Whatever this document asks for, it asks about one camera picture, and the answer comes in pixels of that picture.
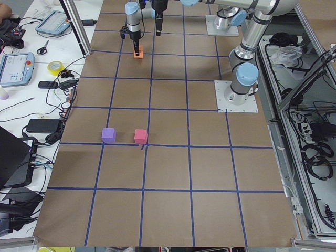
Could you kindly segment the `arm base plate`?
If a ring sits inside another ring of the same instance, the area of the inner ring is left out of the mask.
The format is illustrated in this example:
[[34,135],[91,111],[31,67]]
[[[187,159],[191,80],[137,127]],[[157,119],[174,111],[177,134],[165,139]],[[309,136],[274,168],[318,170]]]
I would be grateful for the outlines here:
[[219,112],[258,113],[258,106],[255,95],[236,94],[231,89],[231,81],[215,80],[215,94],[217,110]]
[[237,26],[232,26],[228,19],[217,15],[206,15],[207,34],[211,36],[239,36]]

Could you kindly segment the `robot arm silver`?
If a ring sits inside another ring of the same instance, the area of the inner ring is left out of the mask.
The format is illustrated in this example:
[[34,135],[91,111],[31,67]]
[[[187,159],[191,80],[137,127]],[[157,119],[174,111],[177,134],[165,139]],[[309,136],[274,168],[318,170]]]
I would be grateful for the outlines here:
[[229,103],[242,105],[246,102],[251,87],[258,79],[259,71],[252,60],[266,28],[274,16],[290,12],[298,1],[206,1],[205,4],[220,6],[231,24],[240,10],[254,10],[241,43],[230,53],[229,62],[233,80],[224,91],[224,97]]
[[125,4],[126,23],[120,29],[121,39],[126,34],[133,41],[133,55],[135,58],[143,57],[143,49],[139,44],[145,34],[144,19],[155,19],[155,32],[161,35],[163,24],[163,12],[167,10],[168,1],[149,1],[151,6],[146,7],[146,1],[129,1]]

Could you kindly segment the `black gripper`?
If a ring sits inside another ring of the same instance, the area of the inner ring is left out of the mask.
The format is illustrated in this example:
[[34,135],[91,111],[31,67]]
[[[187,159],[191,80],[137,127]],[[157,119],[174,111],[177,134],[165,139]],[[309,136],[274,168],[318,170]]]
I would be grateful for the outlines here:
[[167,10],[168,0],[152,0],[152,9],[155,10],[156,35],[160,36],[163,22],[163,12]]
[[126,34],[128,34],[133,41],[134,55],[141,55],[141,47],[139,45],[139,40],[141,39],[141,30],[138,29],[136,31],[131,31],[127,26],[122,26],[120,29],[120,37],[121,39],[125,39]]

